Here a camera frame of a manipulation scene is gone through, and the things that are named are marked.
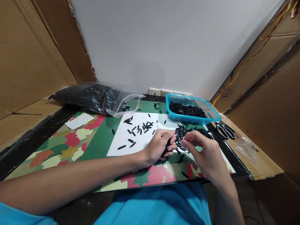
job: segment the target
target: plastic zip bag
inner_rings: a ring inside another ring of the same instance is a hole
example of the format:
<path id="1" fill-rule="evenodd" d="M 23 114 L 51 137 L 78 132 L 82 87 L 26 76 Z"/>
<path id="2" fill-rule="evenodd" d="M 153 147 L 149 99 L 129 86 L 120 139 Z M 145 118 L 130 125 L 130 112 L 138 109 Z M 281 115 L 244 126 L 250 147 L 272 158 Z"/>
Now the plastic zip bag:
<path id="1" fill-rule="evenodd" d="M 247 159 L 250 159 L 252 162 L 256 163 L 257 158 L 257 148 L 256 145 L 246 137 L 239 137 L 236 140 L 236 147 L 235 149 L 238 150 L 243 156 Z"/>
<path id="2" fill-rule="evenodd" d="M 124 91 L 100 82 L 76 84 L 56 92 L 52 98 L 82 108 L 119 118 L 124 112 L 135 112 L 141 105 L 142 94 Z"/>

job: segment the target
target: blue plastic basket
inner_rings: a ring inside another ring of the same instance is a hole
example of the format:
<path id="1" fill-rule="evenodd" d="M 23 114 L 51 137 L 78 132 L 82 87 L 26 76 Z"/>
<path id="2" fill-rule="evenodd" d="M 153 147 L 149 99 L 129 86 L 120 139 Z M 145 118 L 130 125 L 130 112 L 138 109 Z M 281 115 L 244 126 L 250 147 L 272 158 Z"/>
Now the blue plastic basket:
<path id="1" fill-rule="evenodd" d="M 173 113 L 169 108 L 169 104 L 171 103 L 171 101 L 174 103 L 182 103 L 186 106 L 189 105 L 198 106 L 204 111 L 207 118 L 186 116 L 186 115 Z M 206 125 L 213 121 L 218 122 L 221 120 L 221 116 L 211 106 L 211 104 L 202 98 L 195 98 L 190 96 L 168 93 L 166 94 L 166 105 L 167 105 L 167 110 L 169 112 L 169 118 L 174 121 Z"/>

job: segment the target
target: electrical outlet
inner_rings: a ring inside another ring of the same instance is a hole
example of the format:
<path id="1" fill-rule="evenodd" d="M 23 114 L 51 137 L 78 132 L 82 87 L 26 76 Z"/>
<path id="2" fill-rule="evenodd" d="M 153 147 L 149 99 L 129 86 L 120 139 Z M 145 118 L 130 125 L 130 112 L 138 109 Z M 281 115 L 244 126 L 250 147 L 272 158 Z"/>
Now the electrical outlet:
<path id="1" fill-rule="evenodd" d="M 193 96 L 193 94 L 180 93 L 180 92 L 169 91 L 169 90 L 164 90 L 164 89 L 161 89 L 160 96 L 165 97 L 166 94 L 168 94 L 168 93 L 180 94 L 180 95 L 185 95 L 185 96 Z"/>
<path id="2" fill-rule="evenodd" d="M 149 88 L 149 95 L 155 95 L 155 96 L 160 96 L 161 90 L 157 88 Z"/>

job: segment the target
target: person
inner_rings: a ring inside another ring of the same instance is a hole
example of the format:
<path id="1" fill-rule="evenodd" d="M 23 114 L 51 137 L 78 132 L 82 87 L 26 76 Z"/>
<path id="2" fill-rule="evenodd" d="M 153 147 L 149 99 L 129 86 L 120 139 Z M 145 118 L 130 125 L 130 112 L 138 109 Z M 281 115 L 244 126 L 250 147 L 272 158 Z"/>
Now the person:
<path id="1" fill-rule="evenodd" d="M 167 141 L 168 152 L 161 157 Z M 101 184 L 172 156 L 175 131 L 158 129 L 144 150 L 52 167 L 0 183 L 0 224 L 56 224 L 43 216 Z M 214 224 L 244 224 L 238 194 L 219 145 L 189 132 L 182 140 L 218 190 Z M 203 149 L 199 152 L 195 146 Z M 211 224 L 207 198 L 199 181 L 117 191 L 113 203 L 95 224 Z"/>

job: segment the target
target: wrist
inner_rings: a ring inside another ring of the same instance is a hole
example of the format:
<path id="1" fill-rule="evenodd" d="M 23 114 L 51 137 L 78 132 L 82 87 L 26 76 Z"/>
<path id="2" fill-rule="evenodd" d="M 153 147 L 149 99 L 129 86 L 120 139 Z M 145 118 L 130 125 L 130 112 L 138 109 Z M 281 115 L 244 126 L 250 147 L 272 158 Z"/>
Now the wrist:
<path id="1" fill-rule="evenodd" d="M 228 179 L 225 182 L 222 182 L 219 185 L 216 185 L 216 188 L 226 200 L 236 200 L 238 199 L 237 189 L 232 179 Z"/>
<path id="2" fill-rule="evenodd" d="M 136 166 L 139 169 L 147 168 L 151 166 L 149 163 L 148 157 L 144 153 L 144 150 L 136 152 L 133 154 L 134 155 L 134 161 L 136 162 Z"/>

